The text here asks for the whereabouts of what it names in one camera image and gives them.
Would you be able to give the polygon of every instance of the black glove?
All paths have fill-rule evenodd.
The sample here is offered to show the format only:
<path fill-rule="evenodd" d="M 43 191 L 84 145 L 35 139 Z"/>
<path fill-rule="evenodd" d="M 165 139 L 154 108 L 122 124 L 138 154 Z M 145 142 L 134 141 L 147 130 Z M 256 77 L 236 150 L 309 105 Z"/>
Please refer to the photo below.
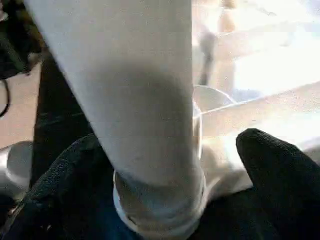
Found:
<path fill-rule="evenodd" d="M 320 239 L 320 168 L 296 146 L 257 129 L 236 140 L 262 207 L 283 239 Z"/>

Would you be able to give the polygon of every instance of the black fabric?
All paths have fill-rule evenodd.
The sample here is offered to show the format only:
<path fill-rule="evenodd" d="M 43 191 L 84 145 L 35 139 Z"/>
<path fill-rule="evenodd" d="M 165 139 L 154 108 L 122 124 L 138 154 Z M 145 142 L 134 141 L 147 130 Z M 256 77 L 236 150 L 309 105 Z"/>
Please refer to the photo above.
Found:
<path fill-rule="evenodd" d="M 50 53 L 44 54 L 34 126 L 33 186 L 72 143 L 93 131 Z"/>
<path fill-rule="evenodd" d="M 113 168 L 51 56 L 38 101 L 34 186 L 0 239 L 140 239 L 116 213 Z M 318 239 L 318 166 L 256 129 L 235 144 L 254 188 L 211 202 L 190 239 Z"/>
<path fill-rule="evenodd" d="M 320 168 L 296 146 L 257 129 L 237 149 L 262 207 L 284 239 L 320 239 Z"/>

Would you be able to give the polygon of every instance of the black cable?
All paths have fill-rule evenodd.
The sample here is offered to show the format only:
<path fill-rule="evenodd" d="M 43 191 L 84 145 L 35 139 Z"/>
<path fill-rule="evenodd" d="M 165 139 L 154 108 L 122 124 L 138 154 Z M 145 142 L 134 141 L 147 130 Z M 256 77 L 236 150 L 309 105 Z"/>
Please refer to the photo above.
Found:
<path fill-rule="evenodd" d="M 2 118 L 4 115 L 6 115 L 6 113 L 9 111 L 9 108 L 11 106 L 11 93 L 10 93 L 9 84 L 8 84 L 7 80 L 3 79 L 0 81 L 3 82 L 4 88 L 6 91 L 6 105 L 5 105 L 4 110 L 0 113 L 0 118 Z"/>

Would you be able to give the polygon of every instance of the white surface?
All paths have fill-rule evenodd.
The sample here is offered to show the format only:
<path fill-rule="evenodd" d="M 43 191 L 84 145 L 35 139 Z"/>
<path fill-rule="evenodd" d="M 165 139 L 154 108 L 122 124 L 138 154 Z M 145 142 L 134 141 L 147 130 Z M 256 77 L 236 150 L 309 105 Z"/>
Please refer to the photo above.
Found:
<path fill-rule="evenodd" d="M 257 128 L 298 146 L 320 164 L 320 83 L 202 115 L 201 166 L 209 199 L 252 187 L 239 157 L 236 138 Z"/>

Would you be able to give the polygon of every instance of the pvc pipe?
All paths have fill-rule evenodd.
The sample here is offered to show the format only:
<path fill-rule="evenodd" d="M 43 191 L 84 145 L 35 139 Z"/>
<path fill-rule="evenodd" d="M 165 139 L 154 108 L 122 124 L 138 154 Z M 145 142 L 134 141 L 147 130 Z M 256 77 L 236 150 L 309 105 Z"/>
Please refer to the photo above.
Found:
<path fill-rule="evenodd" d="M 188 238 L 205 206 L 191 1 L 26 3 L 116 170 L 121 219 L 146 239 Z"/>

